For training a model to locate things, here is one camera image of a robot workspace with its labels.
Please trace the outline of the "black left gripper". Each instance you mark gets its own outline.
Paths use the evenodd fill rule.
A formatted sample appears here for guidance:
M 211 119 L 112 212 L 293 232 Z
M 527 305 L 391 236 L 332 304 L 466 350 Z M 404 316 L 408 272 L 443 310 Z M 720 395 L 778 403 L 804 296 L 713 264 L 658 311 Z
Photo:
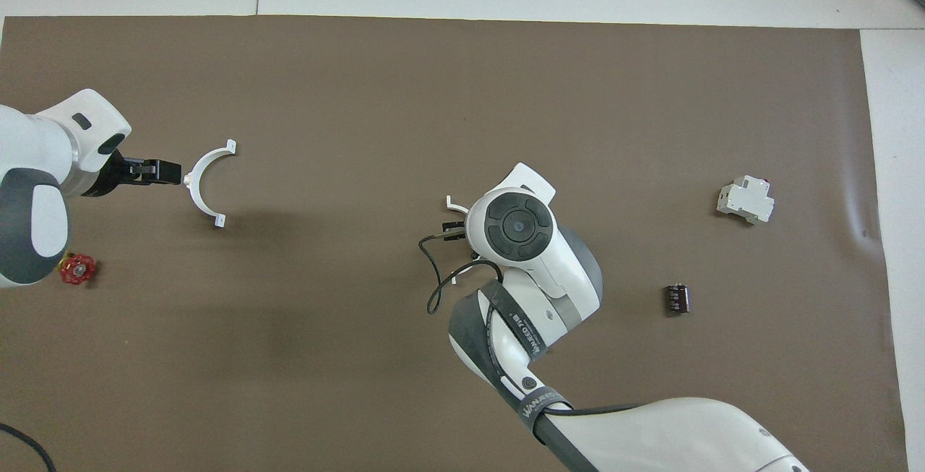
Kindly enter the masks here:
M 133 169 L 141 168 L 141 173 Z M 119 185 L 181 184 L 181 165 L 168 161 L 145 161 L 138 158 L 124 157 L 119 150 L 103 164 L 95 182 L 84 197 L 103 197 Z

